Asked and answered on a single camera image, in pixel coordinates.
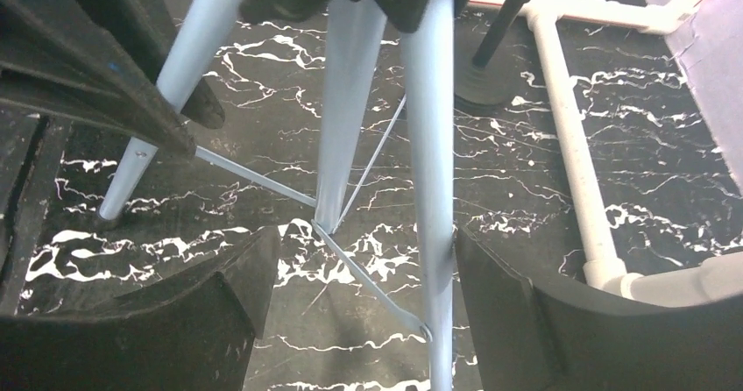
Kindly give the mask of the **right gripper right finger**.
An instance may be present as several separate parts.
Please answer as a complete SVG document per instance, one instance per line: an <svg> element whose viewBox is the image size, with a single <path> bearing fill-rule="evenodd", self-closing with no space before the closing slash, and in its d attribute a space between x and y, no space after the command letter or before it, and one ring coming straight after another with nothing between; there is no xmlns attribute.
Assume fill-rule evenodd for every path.
<svg viewBox="0 0 743 391"><path fill-rule="evenodd" d="M493 250L454 246L486 390L739 390L742 300L663 308Z"/></svg>

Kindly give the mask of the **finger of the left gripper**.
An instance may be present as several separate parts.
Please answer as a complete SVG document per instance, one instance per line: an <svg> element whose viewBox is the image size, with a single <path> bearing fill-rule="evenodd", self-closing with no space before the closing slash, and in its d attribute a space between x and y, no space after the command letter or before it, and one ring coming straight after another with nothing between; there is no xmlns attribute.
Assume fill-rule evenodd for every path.
<svg viewBox="0 0 743 391"><path fill-rule="evenodd" d="M176 33L164 0L1 0L1 107L190 154L185 121L218 129L225 115L206 82L181 114L158 92Z"/></svg>

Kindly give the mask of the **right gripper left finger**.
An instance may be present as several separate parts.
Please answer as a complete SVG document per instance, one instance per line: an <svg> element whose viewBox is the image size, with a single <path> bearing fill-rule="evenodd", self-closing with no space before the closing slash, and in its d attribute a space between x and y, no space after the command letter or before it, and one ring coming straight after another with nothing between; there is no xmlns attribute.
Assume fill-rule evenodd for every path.
<svg viewBox="0 0 743 391"><path fill-rule="evenodd" d="M95 306L1 319L4 390L239 390L264 334L277 228Z"/></svg>

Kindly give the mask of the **black round-base microphone stand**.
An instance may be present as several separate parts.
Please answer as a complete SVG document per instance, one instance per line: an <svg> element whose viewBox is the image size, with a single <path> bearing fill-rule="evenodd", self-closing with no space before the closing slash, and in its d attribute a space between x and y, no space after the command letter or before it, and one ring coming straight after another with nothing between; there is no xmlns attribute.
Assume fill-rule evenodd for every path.
<svg viewBox="0 0 743 391"><path fill-rule="evenodd" d="M505 0L498 15L474 47L474 38L459 31L455 39L455 108L485 116L512 97L516 62L501 44L519 11L530 0Z"/></svg>

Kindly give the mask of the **blue music stand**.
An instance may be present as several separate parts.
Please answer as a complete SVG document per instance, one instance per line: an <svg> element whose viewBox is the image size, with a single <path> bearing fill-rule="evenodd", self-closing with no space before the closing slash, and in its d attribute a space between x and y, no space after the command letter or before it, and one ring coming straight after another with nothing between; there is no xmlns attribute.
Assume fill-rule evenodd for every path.
<svg viewBox="0 0 743 391"><path fill-rule="evenodd" d="M196 156L314 208L322 240L349 206L350 169L380 42L387 24L400 31L406 77L408 137L422 269L425 316L379 299L428 342L430 386L449 390L453 328L454 19L467 0L193 0L159 72L156 86L181 111L238 19L301 22L329 14L322 94L322 127L315 197L309 197L203 148Z"/></svg>

